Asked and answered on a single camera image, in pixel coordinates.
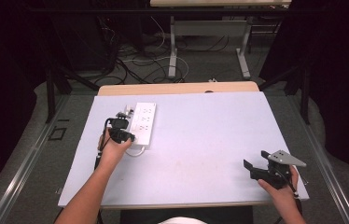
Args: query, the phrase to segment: desk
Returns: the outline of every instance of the desk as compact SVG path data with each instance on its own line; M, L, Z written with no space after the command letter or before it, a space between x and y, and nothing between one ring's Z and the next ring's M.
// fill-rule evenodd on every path
M291 0L151 0L153 7L251 7L289 5ZM169 62L168 77L175 77L177 48L175 37L177 35L231 35L242 36L241 47L236 50L239 65L244 79L250 79L244 52L252 26L252 17L247 21L176 21L171 17L171 59Z
M105 120L137 102L157 104L150 146L140 157L124 155L107 185L103 208L253 205L271 200L243 167L243 159L266 167L261 150L288 152L264 93L254 82L218 82L102 87L59 206L66 206L93 172ZM308 199L301 181L298 188L301 198Z

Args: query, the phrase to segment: black metal frame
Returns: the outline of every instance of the black metal frame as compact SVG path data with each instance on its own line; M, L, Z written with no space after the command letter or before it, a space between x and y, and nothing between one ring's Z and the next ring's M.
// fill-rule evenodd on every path
M327 14L329 11L327 9L267 9L267 8L217 8L217 7L150 7L150 8L128 8L128 9L107 9L107 8L89 8L89 9L78 9L78 8L68 8L68 9L58 9L58 8L33 8L26 5L22 6L26 11L32 13L34 16L41 15L79 15L79 16L97 16L97 15L111 15L111 16L187 16L187 17L201 17L201 16L282 16L282 17L300 17L300 16L317 16L321 14ZM300 103L300 114L303 117L306 124L309 124L308 120L308 100L309 100L309 85L310 85L310 71L313 64L314 58L316 56L316 49L318 49L319 42L321 41L321 36L325 32L325 25L323 25L320 32L316 32L317 35L311 41L311 47L307 56L302 59L299 65L289 68L282 74L268 80L267 82L261 84L259 89L261 91L265 90L277 81L290 77L291 81L287 82L286 94L295 94L299 87L302 88L302 96ZM81 82L82 84L90 87L94 91L98 91L99 87L91 84L88 80L79 77L77 74L65 69L63 66L58 64L50 64L50 68L53 70L62 71L71 78ZM53 100L53 78L50 77L51 72L48 72L47 82L49 84L49 118L47 122L53 117L55 113L55 105ZM66 93L68 88L65 84L59 85L65 86Z

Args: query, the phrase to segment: black curtain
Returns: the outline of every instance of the black curtain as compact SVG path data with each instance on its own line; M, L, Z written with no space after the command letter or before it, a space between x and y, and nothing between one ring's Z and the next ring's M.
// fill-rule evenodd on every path
M349 1L294 0L291 6L326 7L332 14L285 19L260 76L269 80L312 53L311 97L325 122L325 147L349 163Z
M0 172L33 113L34 88L45 81L33 48L14 5L0 1Z

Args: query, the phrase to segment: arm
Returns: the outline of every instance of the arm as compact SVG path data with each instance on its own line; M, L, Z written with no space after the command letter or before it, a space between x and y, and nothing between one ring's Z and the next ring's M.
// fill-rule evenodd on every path
M122 144L108 140L98 167L63 209L55 223L95 223L108 179L130 146L130 139Z
M298 173L297 170L290 166L291 171L291 180L293 187L297 189L298 183ZM270 184L264 180L258 180L259 185L265 189L272 197L272 201L276 210L279 212L280 216L283 218L287 224L304 224L306 223L300 214L296 202L294 200L293 191L289 186L286 186L282 189L275 189Z

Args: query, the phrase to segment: electrical outlet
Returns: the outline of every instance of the electrical outlet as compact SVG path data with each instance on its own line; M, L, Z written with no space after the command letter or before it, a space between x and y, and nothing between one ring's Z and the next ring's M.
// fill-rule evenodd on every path
M134 145L149 145L156 107L155 103L137 103L130 129L135 136Z

